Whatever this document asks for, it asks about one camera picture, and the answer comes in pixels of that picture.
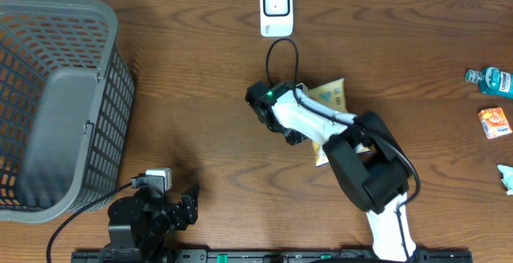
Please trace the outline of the snack bag with red label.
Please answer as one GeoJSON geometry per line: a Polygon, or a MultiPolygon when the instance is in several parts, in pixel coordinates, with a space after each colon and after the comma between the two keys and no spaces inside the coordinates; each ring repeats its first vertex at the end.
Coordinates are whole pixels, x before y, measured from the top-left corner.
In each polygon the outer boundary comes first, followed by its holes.
{"type": "MultiPolygon", "coordinates": [[[[346,113],[347,108],[345,103],[344,84],[345,79],[340,78],[314,88],[307,88],[303,83],[300,83],[299,87],[302,87],[303,92],[311,99],[330,107],[335,111],[346,113]]],[[[312,141],[312,146],[315,155],[315,165],[317,167],[326,165],[329,161],[321,145],[316,141],[312,141]]]]}

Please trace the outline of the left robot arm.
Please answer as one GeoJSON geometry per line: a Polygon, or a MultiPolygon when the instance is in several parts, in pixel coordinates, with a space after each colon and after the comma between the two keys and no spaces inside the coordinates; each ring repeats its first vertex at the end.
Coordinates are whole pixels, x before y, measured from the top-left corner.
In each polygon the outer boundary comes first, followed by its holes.
{"type": "Polygon", "coordinates": [[[198,219],[200,186],[194,184],[169,202],[161,183],[143,184],[133,196],[116,200],[108,209],[110,244],[99,255],[100,262],[175,262],[167,237],[185,230],[198,219]]]}

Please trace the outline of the teal mouthwash bottle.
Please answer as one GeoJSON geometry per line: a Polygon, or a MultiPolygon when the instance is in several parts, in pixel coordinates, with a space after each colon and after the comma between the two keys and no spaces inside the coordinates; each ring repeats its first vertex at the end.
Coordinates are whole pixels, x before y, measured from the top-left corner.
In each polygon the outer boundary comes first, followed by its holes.
{"type": "Polygon", "coordinates": [[[483,94],[512,99],[512,74],[497,67],[486,67],[482,71],[468,70],[465,81],[476,84],[483,94]]]}

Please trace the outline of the orange Kleenex tissue pack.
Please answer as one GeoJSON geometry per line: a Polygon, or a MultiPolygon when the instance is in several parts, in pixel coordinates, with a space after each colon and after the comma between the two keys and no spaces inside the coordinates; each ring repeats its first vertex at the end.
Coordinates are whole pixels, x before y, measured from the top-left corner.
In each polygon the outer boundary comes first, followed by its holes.
{"type": "Polygon", "coordinates": [[[512,133],[510,124],[501,107],[483,109],[478,113],[478,118],[489,140],[512,133]]]}

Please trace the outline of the mint green wet wipes pack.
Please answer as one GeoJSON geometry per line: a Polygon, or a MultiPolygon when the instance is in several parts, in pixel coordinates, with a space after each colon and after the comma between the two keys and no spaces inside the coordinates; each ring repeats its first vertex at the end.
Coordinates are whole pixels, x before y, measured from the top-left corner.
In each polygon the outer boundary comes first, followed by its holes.
{"type": "Polygon", "coordinates": [[[504,164],[498,164],[497,168],[502,174],[501,181],[507,190],[507,195],[511,196],[513,194],[513,167],[504,164]]]}

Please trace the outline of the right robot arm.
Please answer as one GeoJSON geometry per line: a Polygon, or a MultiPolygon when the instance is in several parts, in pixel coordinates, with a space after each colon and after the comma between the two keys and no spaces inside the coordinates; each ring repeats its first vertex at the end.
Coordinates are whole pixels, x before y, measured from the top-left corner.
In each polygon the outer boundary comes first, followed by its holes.
{"type": "Polygon", "coordinates": [[[250,86],[246,103],[271,131],[291,144],[310,139],[321,145],[342,191],[368,219],[373,251],[383,261],[408,262],[416,244],[410,235],[406,205],[412,163],[382,119],[340,112],[304,93],[302,87],[282,82],[250,86]]]}

